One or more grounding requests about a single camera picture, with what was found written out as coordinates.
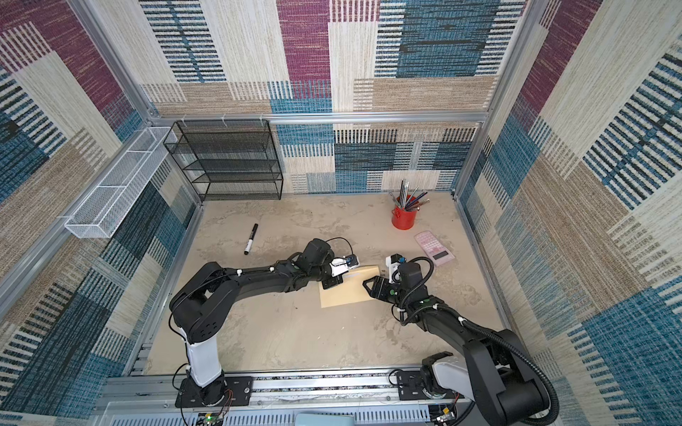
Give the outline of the tan manila envelope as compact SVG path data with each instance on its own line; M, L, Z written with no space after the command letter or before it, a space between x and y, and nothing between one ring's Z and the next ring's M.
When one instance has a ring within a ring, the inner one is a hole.
M371 300L362 284L378 275L380 275L379 266L360 266L345 273L342 276L343 282L339 285L330 289L320 288L321 308L351 305Z

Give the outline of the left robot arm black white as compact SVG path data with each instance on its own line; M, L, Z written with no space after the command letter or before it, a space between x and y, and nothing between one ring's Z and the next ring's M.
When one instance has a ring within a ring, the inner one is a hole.
M170 329L186 348L188 380L200 392L223 392L224 370L218 359L217 335L233 305L265 294L299 291L309 282L325 289L343 282L359 265L354 252L341 257L329 241L318 238L271 266L228 268L209 262L170 300Z

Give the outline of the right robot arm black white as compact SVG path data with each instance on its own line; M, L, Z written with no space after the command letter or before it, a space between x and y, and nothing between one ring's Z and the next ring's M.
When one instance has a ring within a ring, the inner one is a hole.
M559 396L520 339L509 329L485 328L430 294L426 284L434 271L429 257L415 257L388 276L362 282L371 298L392 306L401 325L417 325L464 357L463 367L448 367L447 353L428 360L422 367L426 392L464 395L490 425L553 424Z

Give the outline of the pink calculator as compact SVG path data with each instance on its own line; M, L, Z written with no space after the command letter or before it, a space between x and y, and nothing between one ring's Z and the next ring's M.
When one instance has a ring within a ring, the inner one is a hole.
M433 261L435 266L444 266L456 258L430 231L424 231L415 236L415 241L424 253Z

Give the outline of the red pen cup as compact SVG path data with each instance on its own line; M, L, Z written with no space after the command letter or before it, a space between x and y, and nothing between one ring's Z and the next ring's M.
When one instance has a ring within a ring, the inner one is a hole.
M392 225L398 230L410 230L415 225L417 213L417 209L414 209L413 211L406 211L406 209L395 207L392 210Z

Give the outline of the black and white marker pen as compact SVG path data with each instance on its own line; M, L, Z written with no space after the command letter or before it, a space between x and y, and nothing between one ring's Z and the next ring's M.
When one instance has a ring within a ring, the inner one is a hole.
M255 239L255 236L256 236L256 234L257 234L258 229L259 229L259 224L258 224L258 223L255 223L255 224L253 225L251 231L250 231L250 235L249 235L248 241L247 241L246 246L245 246L244 251L243 251L243 254L244 254L245 256L248 256L248 255L250 254L250 251L251 251L251 249L252 249L252 246L253 246L253 243L254 243L254 239Z

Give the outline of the pens in red cup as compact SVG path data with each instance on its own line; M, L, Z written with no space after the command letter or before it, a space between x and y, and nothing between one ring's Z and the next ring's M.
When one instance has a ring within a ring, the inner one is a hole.
M427 198L428 192L418 193L418 187L415 186L411 189L410 183L406 180L401 181L397 195L393 192L389 192L389 195L394 207L407 212L420 211L424 205L430 202Z

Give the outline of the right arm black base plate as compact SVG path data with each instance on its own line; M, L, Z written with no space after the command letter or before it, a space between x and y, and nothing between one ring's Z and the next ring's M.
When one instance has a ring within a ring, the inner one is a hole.
M440 392L439 390L429 390L426 385L426 380L423 378L420 371L408 371L399 369L391 374L390 382L395 385L398 390L399 400L414 401L426 399L454 399L456 394L448 390L447 392Z

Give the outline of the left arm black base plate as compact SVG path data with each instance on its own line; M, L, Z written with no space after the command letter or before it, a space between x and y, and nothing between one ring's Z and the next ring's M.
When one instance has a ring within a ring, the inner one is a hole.
M253 382L252 376L219 377L202 388L188 377L180 385L174 406L175 408L248 406Z

